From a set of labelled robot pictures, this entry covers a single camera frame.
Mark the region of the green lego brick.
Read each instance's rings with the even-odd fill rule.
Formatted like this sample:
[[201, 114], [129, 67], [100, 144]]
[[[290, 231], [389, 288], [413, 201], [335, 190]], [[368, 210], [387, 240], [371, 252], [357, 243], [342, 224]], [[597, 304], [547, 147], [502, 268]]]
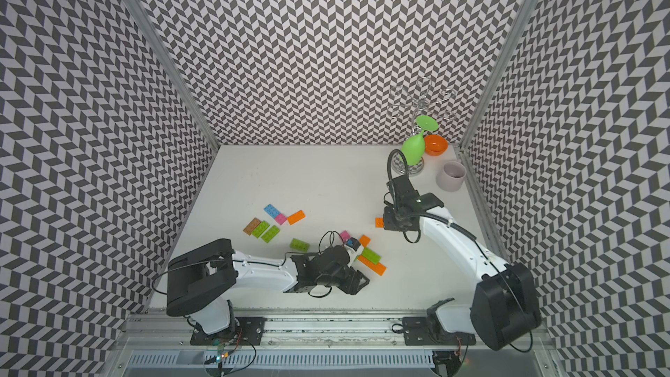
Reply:
[[381, 256], [375, 251], [365, 248], [361, 253], [362, 258], [366, 259], [369, 263], [373, 265], [378, 265], [381, 260]]
[[302, 253], [307, 253], [310, 250], [310, 246], [311, 245], [309, 243], [296, 238], [293, 238], [290, 243], [290, 248], [293, 251], [298, 251]]

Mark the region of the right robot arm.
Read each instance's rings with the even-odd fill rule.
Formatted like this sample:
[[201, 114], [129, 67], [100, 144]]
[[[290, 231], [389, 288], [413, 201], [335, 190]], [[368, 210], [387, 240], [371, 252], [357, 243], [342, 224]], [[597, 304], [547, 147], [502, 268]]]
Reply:
[[415, 231], [418, 238], [433, 241], [473, 288], [466, 302], [445, 298], [427, 309], [432, 338], [468, 333], [498, 351], [541, 325], [537, 288], [529, 268], [511, 264], [480, 244], [436, 195], [419, 194], [408, 176], [389, 179], [387, 188], [391, 200], [385, 203], [384, 229], [403, 234]]

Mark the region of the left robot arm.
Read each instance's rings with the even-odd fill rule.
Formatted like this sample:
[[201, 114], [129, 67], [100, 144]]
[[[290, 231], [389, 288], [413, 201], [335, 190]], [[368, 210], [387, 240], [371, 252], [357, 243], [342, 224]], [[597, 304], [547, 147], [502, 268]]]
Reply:
[[359, 241], [321, 252], [288, 252], [283, 259], [253, 257], [236, 251], [230, 239], [217, 239], [170, 261], [166, 314], [194, 322], [206, 335], [237, 330], [227, 292], [255, 288], [280, 293], [309, 293], [318, 286], [356, 295], [370, 279], [353, 267], [362, 254]]

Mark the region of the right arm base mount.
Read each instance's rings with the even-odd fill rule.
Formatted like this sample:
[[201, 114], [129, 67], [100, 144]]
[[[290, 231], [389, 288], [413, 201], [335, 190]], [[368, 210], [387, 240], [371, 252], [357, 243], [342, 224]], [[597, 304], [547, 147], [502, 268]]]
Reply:
[[445, 331], [440, 322], [427, 317], [403, 317], [402, 333], [407, 346], [474, 346], [476, 335]]

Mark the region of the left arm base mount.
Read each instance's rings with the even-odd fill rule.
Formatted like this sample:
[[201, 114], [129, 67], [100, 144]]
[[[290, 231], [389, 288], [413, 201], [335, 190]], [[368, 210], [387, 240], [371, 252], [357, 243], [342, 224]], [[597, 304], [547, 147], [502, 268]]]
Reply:
[[266, 319], [264, 317], [241, 317], [232, 319], [228, 328], [218, 333], [204, 333], [197, 325], [193, 329], [190, 345], [195, 347], [214, 347], [222, 345], [237, 345], [237, 341], [259, 346], [265, 333]]

